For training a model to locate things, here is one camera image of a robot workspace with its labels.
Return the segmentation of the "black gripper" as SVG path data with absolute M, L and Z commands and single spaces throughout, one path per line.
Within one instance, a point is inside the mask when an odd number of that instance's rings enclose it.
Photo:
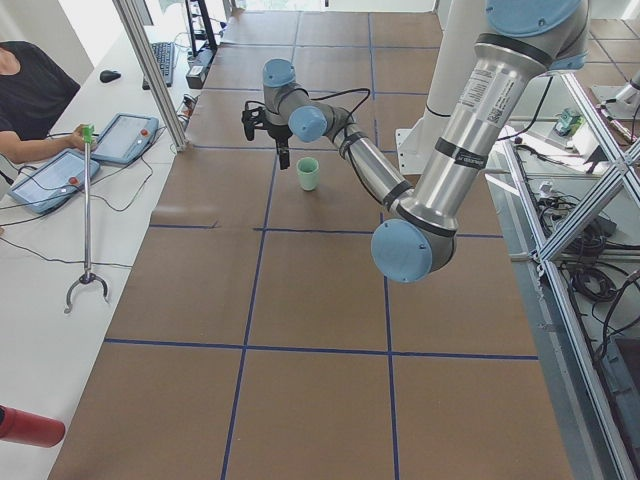
M 293 136 L 287 124 L 278 125 L 268 120 L 264 122 L 268 135 L 275 141 L 278 149 L 279 169 L 286 170 L 290 167 L 289 139 Z

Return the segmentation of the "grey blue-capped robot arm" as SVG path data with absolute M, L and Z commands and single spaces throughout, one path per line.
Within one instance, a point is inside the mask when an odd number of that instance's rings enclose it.
M 264 104 L 244 117 L 245 130 L 267 130 L 282 165 L 289 138 L 329 139 L 391 215 L 372 237 L 377 268 L 393 281 L 415 282 L 453 257 L 457 212 L 528 83 L 583 65 L 589 20 L 586 1 L 453 2 L 428 105 L 412 132 L 424 165 L 416 185 L 351 113 L 311 99 L 285 59 L 265 64 Z

